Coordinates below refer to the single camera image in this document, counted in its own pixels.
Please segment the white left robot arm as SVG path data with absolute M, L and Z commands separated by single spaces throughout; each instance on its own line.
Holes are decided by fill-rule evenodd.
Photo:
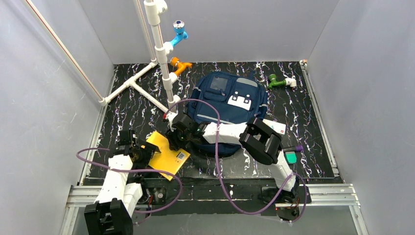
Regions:
M 159 152 L 157 146 L 140 140 L 134 130 L 120 131 L 102 188 L 95 201 L 85 207 L 90 235 L 133 234 L 132 215 L 145 190 L 143 180 L 128 180 L 129 170 L 148 169 L 150 159 Z

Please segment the navy blue student backpack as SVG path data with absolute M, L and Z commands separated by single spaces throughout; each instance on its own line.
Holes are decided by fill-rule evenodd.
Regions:
M 221 71 L 214 71 L 199 79 L 190 99 L 198 99 L 212 105 L 220 114 L 221 124 L 239 124 L 252 117 L 264 119 L 267 113 L 268 93 L 254 78 L 255 71 L 242 77 Z M 197 123 L 217 122 L 217 115 L 204 103 L 189 101 L 186 113 Z M 194 144 L 202 152 L 214 154 L 213 144 Z M 240 145 L 219 143 L 219 157 L 233 155 Z

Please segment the yellow book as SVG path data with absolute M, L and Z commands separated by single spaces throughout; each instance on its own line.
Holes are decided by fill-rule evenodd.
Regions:
M 160 150 L 160 153 L 154 153 L 149 161 L 148 165 L 153 169 L 175 175 L 190 157 L 190 153 L 183 149 L 170 150 L 167 138 L 157 131 L 153 132 L 146 141 L 157 146 Z

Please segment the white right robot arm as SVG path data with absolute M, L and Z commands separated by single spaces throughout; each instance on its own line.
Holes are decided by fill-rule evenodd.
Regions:
M 197 123 L 186 113 L 173 112 L 164 119 L 169 124 L 165 135 L 171 150 L 191 145 L 205 153 L 225 157 L 244 148 L 256 162 L 268 167 L 277 189 L 281 190 L 280 200 L 297 197 L 299 182 L 284 156 L 282 136 L 262 119 L 253 117 L 239 124 L 218 124 L 217 119 L 211 118 Z

